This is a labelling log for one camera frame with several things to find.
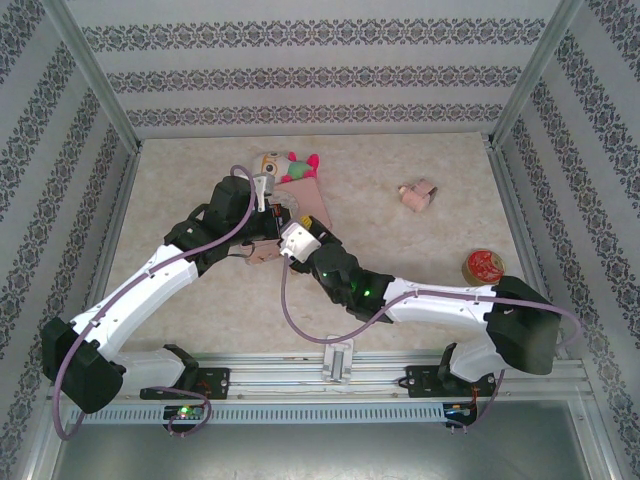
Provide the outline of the small pink toy figure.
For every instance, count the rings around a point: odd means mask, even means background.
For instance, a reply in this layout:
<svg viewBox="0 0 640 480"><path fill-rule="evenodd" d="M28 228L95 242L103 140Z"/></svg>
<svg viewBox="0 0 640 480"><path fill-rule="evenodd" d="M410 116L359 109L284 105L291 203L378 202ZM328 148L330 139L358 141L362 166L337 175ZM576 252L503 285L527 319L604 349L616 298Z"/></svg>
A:
<svg viewBox="0 0 640 480"><path fill-rule="evenodd" d="M403 183L398 187L401 203L416 213L428 207L437 192L438 187L424 178L413 183Z"/></svg>

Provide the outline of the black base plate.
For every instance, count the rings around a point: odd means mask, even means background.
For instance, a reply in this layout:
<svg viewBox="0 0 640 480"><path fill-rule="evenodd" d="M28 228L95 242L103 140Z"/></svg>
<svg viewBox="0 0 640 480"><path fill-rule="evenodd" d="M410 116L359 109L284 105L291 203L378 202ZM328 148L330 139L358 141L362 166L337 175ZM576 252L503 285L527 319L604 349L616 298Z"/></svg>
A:
<svg viewBox="0 0 640 480"><path fill-rule="evenodd" d="M230 385L228 368L197 368L185 371L170 387L140 390L142 400L226 400Z"/></svg>
<svg viewBox="0 0 640 480"><path fill-rule="evenodd" d="M471 398L476 393L489 398L497 380L490 374L475 382L462 380L435 365L410 365L405 368L403 384L410 398Z"/></svg>

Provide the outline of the left circuit board green light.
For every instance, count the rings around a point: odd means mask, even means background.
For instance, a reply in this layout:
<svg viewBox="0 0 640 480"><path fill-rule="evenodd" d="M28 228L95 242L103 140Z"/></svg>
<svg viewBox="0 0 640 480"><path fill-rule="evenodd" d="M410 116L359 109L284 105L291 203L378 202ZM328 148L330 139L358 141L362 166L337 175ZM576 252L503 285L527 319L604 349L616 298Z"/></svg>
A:
<svg viewBox="0 0 640 480"><path fill-rule="evenodd" d="M205 409L200 405L166 406L163 419L179 421L200 421L204 418Z"/></svg>

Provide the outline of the aluminium frame post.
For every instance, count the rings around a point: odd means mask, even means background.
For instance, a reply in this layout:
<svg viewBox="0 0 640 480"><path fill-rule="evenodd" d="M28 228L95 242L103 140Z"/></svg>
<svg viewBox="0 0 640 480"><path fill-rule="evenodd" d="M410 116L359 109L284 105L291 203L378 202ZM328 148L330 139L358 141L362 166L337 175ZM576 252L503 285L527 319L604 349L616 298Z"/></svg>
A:
<svg viewBox="0 0 640 480"><path fill-rule="evenodd" d="M41 0L41 2L89 87L93 90L111 124L123 141L126 150L129 153L137 154L141 141L66 0Z"/></svg>
<svg viewBox="0 0 640 480"><path fill-rule="evenodd" d="M553 52L583 4L584 0L559 0L495 127L490 134L483 136L488 150L495 150L505 140L553 57Z"/></svg>

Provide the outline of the aluminium mounting rail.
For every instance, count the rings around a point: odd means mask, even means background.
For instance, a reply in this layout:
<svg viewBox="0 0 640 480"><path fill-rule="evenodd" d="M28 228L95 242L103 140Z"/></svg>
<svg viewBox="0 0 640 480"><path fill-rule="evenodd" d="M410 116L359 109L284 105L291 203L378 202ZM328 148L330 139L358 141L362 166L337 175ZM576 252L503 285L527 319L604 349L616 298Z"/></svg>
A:
<svg viewBox="0 0 640 480"><path fill-rule="evenodd" d="M346 384L322 380L323 353L229 354L202 356L205 367L228 368L229 403L344 403L390 402L408 397L397 380L408 365L436 365L435 350L408 352L357 352L353 356L350 381ZM557 360L552 373L536 376L509 368L498 389L499 401L574 400L591 398L593 388L580 360Z"/></svg>

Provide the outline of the pink tin box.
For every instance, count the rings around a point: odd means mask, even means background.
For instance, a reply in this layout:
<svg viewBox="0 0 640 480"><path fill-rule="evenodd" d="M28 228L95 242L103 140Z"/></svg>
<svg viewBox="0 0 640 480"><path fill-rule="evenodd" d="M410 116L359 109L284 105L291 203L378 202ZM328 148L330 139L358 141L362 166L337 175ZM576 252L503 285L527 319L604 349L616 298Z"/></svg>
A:
<svg viewBox="0 0 640 480"><path fill-rule="evenodd" d="M332 226L315 178L278 184L267 200L271 205L279 204L287 208L292 220L297 221L302 216L313 216L324 226ZM280 247L277 240L255 240L248 245L241 245L240 252L247 255L246 264L257 265L275 260L279 256Z"/></svg>

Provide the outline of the aluminium side rail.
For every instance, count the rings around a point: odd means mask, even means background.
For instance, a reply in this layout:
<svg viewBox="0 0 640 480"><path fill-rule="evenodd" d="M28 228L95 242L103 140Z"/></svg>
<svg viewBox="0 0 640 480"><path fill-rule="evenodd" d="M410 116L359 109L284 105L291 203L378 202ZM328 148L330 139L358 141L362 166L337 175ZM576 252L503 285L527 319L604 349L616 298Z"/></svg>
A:
<svg viewBox="0 0 640 480"><path fill-rule="evenodd" d="M504 208L509 229L514 241L524 281L540 293L545 299L552 301L548 288L539 268L533 242L531 241L525 215L522 213L508 168L501 151L497 147L487 149L491 169L498 193Z"/></svg>
<svg viewBox="0 0 640 480"><path fill-rule="evenodd" d="M90 260L87 273L78 275L74 290L84 289L75 305L66 308L67 321L97 305L109 294L108 282L121 235L126 210L133 189L141 152L129 154L116 177L113 188L107 191L105 208L97 212L98 229L92 229L83 250L82 260Z"/></svg>

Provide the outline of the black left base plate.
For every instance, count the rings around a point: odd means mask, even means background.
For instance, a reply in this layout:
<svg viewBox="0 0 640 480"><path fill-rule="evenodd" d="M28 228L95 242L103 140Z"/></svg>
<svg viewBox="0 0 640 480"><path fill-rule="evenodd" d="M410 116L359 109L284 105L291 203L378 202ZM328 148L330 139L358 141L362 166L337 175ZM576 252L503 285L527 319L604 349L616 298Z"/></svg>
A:
<svg viewBox="0 0 640 480"><path fill-rule="evenodd" d="M185 371L170 387L140 390L142 400L226 400L230 385L228 368L197 368Z"/></svg>

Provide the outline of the white pink green plush toy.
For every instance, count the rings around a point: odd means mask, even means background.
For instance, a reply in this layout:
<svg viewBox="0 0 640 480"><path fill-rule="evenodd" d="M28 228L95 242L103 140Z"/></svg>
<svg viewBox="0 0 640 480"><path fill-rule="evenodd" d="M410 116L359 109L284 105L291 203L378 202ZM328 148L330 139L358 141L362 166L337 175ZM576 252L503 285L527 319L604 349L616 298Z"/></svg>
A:
<svg viewBox="0 0 640 480"><path fill-rule="evenodd" d="M290 183L306 178L316 178L320 158L311 154L306 159L299 159L295 152L269 151L258 155L252 164L251 177L262 179L271 193L280 184Z"/></svg>

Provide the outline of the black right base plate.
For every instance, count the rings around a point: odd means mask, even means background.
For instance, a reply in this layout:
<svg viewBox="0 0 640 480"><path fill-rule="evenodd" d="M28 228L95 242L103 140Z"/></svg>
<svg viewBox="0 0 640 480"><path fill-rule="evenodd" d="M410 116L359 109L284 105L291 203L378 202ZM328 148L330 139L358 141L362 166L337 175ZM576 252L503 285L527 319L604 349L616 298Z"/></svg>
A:
<svg viewBox="0 0 640 480"><path fill-rule="evenodd" d="M462 380L435 365L410 365L405 368L403 384L410 398L471 398L476 393L489 398L497 380L490 374L475 382Z"/></svg>

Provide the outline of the grey metal sheet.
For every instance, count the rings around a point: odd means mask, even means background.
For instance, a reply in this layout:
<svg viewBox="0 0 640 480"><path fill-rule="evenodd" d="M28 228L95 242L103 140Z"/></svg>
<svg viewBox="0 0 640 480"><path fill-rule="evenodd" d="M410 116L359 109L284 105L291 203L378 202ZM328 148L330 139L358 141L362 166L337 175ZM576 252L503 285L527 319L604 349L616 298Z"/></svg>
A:
<svg viewBox="0 0 640 480"><path fill-rule="evenodd" d="M562 402L501 402L467 432L437 423L86 425L52 480L619 480Z"/></svg>

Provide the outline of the white plastic bracket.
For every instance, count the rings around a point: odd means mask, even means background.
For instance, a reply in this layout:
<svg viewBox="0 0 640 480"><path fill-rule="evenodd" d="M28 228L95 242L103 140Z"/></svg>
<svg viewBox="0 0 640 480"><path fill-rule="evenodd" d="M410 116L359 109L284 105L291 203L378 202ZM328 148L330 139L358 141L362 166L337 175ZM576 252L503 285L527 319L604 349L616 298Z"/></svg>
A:
<svg viewBox="0 0 640 480"><path fill-rule="evenodd" d="M336 335L329 335L330 343L325 346L322 380L325 383L346 385L352 376L354 340L338 341Z"/></svg>

